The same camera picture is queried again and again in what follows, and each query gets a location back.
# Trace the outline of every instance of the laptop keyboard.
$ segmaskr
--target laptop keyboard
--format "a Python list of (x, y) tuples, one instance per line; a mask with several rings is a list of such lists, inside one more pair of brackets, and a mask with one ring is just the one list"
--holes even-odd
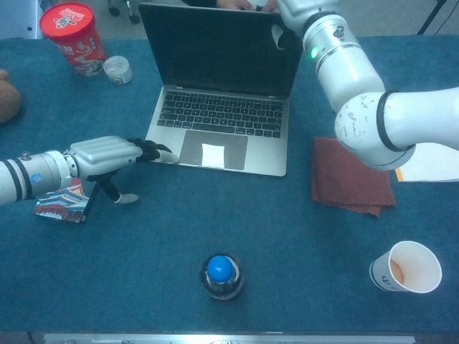
[(282, 106), (279, 100), (167, 91), (157, 125), (280, 138)]

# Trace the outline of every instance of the plastic cap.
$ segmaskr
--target plastic cap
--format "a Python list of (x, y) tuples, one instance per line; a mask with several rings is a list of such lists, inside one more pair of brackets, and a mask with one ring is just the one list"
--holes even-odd
[(226, 256), (215, 256), (207, 265), (209, 278), (217, 283), (228, 282), (232, 276), (232, 264)]

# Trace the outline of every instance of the brown object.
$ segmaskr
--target brown object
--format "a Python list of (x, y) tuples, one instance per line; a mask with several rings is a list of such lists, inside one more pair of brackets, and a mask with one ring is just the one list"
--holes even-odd
[(14, 117), (21, 108), (21, 95), (6, 81), (8, 72), (0, 70), (0, 124)]
[(404, 282), (404, 275), (402, 269), (400, 269), (400, 266), (396, 262), (391, 260), (390, 269), (392, 270), (392, 274), (394, 275), (395, 279), (398, 281), (398, 283), (402, 285)]
[(378, 217), (395, 205), (389, 173), (364, 165), (335, 138), (313, 140), (311, 188), (314, 201)]

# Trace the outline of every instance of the person's hand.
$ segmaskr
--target person's hand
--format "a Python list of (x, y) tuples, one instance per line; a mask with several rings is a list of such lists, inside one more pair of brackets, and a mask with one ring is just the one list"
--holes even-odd
[(263, 12), (274, 12), (278, 9), (278, 5), (276, 4), (275, 0), (268, 0), (266, 5), (263, 6)]
[(253, 11), (252, 5), (247, 0), (217, 0), (217, 6), (221, 9), (245, 9)]

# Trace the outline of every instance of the laptop trackpad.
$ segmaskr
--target laptop trackpad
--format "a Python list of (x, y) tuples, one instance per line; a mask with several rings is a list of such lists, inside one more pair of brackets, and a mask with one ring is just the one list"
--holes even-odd
[(244, 170), (247, 136), (187, 130), (179, 161), (189, 165)]

